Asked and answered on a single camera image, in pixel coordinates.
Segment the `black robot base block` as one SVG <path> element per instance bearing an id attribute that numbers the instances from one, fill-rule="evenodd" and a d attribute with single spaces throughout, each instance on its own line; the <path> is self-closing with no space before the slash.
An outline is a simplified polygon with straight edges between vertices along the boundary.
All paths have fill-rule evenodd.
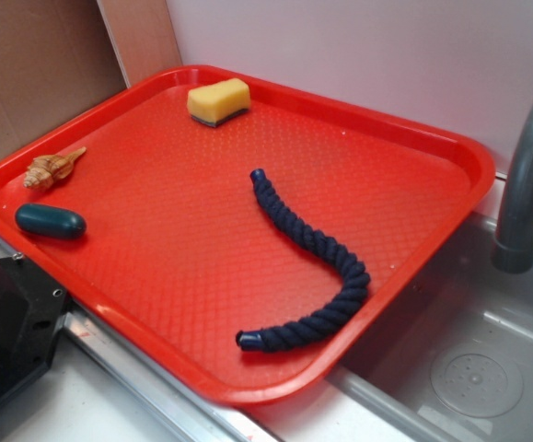
<path id="1" fill-rule="evenodd" d="M 51 367 L 68 294 L 22 254 L 0 258 L 0 406 Z"/>

